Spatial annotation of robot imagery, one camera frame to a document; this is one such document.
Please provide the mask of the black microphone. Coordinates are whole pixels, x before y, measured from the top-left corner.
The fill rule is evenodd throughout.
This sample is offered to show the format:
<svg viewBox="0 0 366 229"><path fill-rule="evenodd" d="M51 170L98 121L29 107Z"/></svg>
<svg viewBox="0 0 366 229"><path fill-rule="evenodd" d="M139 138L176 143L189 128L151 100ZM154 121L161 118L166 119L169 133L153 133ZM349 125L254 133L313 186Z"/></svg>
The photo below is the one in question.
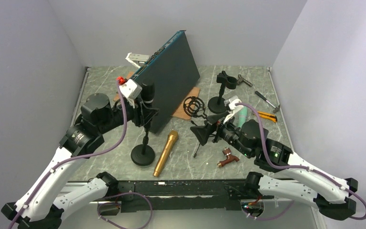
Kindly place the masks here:
<svg viewBox="0 0 366 229"><path fill-rule="evenodd" d="M155 96L155 85L153 82L143 83L141 98L147 107L152 107Z"/></svg>

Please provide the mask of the black round base mic stand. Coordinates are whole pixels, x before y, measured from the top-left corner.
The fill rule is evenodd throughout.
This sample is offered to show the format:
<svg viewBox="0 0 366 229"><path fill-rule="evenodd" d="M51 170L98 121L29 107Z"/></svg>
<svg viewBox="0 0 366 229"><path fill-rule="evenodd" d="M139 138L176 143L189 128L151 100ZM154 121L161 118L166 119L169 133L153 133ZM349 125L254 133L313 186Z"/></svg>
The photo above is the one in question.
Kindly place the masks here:
<svg viewBox="0 0 366 229"><path fill-rule="evenodd" d="M216 78L216 82L220 83L220 90L218 96L212 97L208 101L208 108L214 114L220 114L225 111L224 105L224 92L228 88L233 90L237 86L237 79L233 76L229 76L226 71L221 71Z"/></svg>

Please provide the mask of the black stand with black microphone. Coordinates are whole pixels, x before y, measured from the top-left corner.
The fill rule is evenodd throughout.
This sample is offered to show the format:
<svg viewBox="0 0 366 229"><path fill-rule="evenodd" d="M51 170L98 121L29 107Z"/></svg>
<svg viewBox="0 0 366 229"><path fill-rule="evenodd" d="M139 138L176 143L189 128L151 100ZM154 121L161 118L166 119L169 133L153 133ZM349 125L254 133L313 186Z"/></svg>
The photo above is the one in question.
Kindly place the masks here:
<svg viewBox="0 0 366 229"><path fill-rule="evenodd" d="M142 143L136 145L131 151L131 159L133 163L141 167L149 166L155 159L155 152L148 145L149 130L151 126L143 126L143 127L145 130L145 136L142 139Z"/></svg>

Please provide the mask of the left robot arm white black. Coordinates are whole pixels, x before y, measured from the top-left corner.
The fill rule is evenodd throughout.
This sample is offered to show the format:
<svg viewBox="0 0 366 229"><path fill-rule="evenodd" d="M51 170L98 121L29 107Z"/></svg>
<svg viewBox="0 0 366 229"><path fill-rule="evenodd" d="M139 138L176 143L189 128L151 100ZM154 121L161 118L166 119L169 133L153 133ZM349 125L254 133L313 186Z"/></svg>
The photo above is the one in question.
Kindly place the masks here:
<svg viewBox="0 0 366 229"><path fill-rule="evenodd" d="M92 201L116 200L126 195L126 189L108 172L100 172L86 185L65 195L61 191L87 159L100 155L98 148L104 143L105 133L117 127L126 129L129 121L148 128L157 113L152 108L153 98L152 92L141 92L133 98L122 94L111 105L105 94L90 95L38 180L19 200L2 207L10 226L57 229L67 217Z"/></svg>

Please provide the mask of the black tripod shock mount stand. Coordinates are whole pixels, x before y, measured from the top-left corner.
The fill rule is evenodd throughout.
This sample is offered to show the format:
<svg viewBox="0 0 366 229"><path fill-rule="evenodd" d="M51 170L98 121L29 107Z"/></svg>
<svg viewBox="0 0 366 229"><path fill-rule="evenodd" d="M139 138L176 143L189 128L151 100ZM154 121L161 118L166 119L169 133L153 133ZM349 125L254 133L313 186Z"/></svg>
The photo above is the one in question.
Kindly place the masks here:
<svg viewBox="0 0 366 229"><path fill-rule="evenodd" d="M205 103L202 99L197 96L189 96L183 102L183 110L184 112L193 118L201 117L203 119L207 119L207 115L205 114ZM194 121L191 121L194 126L198 126ZM197 147L195 153L193 154L193 158L196 158L199 147Z"/></svg>

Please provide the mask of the teal green microphone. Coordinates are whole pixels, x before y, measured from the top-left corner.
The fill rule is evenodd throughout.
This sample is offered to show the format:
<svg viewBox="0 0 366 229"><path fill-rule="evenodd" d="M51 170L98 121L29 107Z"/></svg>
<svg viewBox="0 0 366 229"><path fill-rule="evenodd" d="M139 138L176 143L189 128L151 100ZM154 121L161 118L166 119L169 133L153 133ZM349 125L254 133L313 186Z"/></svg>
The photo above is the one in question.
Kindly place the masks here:
<svg viewBox="0 0 366 229"><path fill-rule="evenodd" d="M243 126L243 124L246 122L247 116L248 116L248 108L247 107L243 107L238 112L238 125L237 126L239 128L241 128Z"/></svg>

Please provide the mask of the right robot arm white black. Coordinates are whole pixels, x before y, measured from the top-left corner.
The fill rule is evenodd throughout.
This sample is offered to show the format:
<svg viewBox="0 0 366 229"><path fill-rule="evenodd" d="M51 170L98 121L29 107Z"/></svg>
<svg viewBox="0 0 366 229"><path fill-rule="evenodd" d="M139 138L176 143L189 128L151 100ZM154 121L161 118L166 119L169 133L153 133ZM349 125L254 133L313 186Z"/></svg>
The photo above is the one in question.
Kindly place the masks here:
<svg viewBox="0 0 366 229"><path fill-rule="evenodd" d="M286 145L267 138L268 131L255 120L242 127L227 120L228 112L211 115L204 125L190 128L200 145L224 140L247 158L253 158L260 169L281 173L294 181L281 180L249 172L243 192L249 198L278 196L305 203L322 215L334 219L354 219L356 201L351 196L358 190L358 181L353 178L338 178L302 159Z"/></svg>

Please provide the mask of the gold microphone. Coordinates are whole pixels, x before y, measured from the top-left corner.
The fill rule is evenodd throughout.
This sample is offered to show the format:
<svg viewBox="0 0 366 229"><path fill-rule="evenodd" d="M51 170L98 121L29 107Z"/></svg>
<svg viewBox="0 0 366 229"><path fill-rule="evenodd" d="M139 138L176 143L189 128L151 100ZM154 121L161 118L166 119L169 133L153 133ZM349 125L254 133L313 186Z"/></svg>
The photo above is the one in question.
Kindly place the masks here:
<svg viewBox="0 0 366 229"><path fill-rule="evenodd" d="M170 153L171 153L175 143L177 142L178 138L179 138L178 132L175 130L172 130L168 134L166 143L164 145L164 148L161 152L161 155L158 159L158 162L157 162L154 172L152 174L154 177L159 177L160 174L162 173L162 171L165 167L165 164L167 162L167 159L169 158Z"/></svg>

